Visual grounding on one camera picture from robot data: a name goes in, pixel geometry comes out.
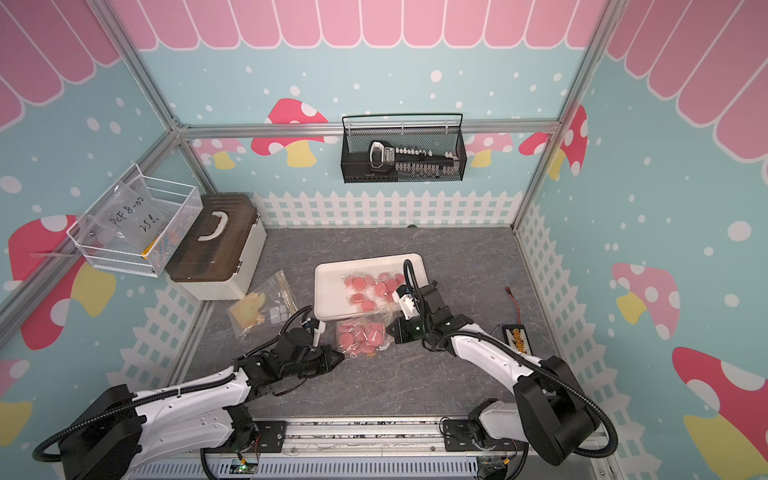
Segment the ziploc bag of cookies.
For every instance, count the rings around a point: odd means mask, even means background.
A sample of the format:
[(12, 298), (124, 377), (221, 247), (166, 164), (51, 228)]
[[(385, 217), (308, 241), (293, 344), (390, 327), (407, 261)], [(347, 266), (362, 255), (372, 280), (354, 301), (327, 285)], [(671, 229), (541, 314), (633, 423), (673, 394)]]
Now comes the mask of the ziploc bag of cookies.
[(294, 293), (283, 270), (235, 302), (227, 310), (236, 338), (270, 325), (285, 323), (298, 311)]
[(338, 322), (335, 338), (337, 350), (346, 358), (375, 356), (393, 343), (383, 321), (363, 317)]

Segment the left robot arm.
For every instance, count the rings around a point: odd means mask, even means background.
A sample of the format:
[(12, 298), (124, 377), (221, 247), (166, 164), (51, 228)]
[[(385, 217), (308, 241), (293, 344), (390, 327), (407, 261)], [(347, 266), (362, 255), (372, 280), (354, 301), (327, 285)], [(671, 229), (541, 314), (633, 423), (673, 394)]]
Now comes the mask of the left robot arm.
[(260, 430), (248, 405), (277, 395), (277, 384), (327, 374), (345, 359), (321, 344), (323, 324), (299, 309), (270, 340), (217, 372), (185, 383), (132, 392), (104, 391), (70, 426), (38, 444), (32, 457), (59, 463), (68, 479), (121, 479), (189, 450), (241, 453)]

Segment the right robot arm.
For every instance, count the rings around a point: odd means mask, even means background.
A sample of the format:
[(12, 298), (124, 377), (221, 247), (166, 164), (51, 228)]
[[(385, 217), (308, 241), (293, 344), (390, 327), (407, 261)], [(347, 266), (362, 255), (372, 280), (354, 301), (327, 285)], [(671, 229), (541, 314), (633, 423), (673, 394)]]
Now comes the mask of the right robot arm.
[(511, 404), (490, 399), (473, 411), (481, 436), (520, 440), (554, 466), (572, 454), (606, 458), (616, 452), (616, 427), (564, 360), (524, 354), (469, 317), (453, 314), (434, 283), (418, 284), (410, 260), (403, 262), (403, 276), (394, 294), (402, 316), (387, 328), (395, 342), (419, 341), (429, 351), (467, 361), (514, 396)]

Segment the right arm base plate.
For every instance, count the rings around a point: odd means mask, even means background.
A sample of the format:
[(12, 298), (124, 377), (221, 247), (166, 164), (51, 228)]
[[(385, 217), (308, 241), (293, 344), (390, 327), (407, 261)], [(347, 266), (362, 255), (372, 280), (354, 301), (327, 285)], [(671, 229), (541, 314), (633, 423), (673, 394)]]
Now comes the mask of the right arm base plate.
[(493, 451), (497, 448), (497, 441), (489, 437), (477, 421), (442, 417), (438, 429), (448, 452)]

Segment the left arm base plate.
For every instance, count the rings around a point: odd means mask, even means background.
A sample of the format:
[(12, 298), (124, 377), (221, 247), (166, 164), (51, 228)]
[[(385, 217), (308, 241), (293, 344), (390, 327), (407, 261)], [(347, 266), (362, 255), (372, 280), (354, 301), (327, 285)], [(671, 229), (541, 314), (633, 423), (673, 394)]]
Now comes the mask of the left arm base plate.
[(253, 433), (240, 453), (272, 454), (282, 452), (288, 426), (286, 421), (256, 420), (253, 422), (253, 426)]

